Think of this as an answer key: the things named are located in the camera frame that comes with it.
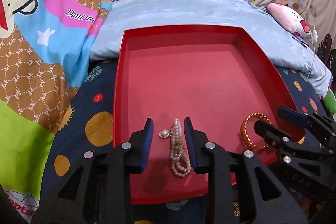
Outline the red jewelry tray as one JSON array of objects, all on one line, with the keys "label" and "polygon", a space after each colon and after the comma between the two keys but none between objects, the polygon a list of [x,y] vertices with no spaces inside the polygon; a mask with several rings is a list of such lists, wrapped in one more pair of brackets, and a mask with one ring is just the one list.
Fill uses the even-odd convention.
[{"label": "red jewelry tray", "polygon": [[157,26],[123,34],[114,93],[113,142],[119,145],[154,122],[149,161],[130,177],[134,204],[166,203],[204,195],[207,176],[171,171],[170,143],[159,133],[175,119],[230,152],[241,153],[242,122],[252,113],[299,141],[303,129],[282,120],[281,106],[296,109],[283,79],[242,28],[211,25]]}]

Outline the navy planet print bedsheet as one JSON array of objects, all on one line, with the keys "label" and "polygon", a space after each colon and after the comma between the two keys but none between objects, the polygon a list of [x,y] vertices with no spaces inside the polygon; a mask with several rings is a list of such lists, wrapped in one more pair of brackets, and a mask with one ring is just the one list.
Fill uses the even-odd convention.
[{"label": "navy planet print bedsheet", "polygon": [[[66,173],[81,159],[112,151],[114,81],[117,63],[100,62],[69,105],[53,141],[42,180],[46,200]],[[206,196],[173,202],[133,205],[133,223],[204,223]]]}]

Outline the pink white plush toy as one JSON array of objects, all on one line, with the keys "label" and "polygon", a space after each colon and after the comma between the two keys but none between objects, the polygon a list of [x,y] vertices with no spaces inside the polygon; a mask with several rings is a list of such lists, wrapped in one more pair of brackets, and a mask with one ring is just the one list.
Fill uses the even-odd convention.
[{"label": "pink white plush toy", "polygon": [[312,38],[312,32],[305,20],[288,6],[269,3],[266,10],[286,31],[304,39]]}]

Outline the light blue pillow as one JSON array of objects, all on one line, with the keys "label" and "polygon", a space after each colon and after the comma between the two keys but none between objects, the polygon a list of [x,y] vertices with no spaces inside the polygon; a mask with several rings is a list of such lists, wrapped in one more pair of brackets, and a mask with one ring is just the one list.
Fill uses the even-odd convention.
[{"label": "light blue pillow", "polygon": [[327,95],[331,71],[272,16],[244,0],[115,1],[93,42],[90,59],[118,57],[126,30],[187,24],[243,28],[274,65],[300,71],[318,95]]}]

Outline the colourful monkey cartoon quilt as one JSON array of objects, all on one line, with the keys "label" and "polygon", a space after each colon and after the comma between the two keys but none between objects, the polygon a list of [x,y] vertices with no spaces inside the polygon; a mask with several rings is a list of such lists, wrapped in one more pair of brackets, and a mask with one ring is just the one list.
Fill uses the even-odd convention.
[{"label": "colourful monkey cartoon quilt", "polygon": [[1,0],[1,223],[30,223],[55,134],[88,76],[109,0]]}]

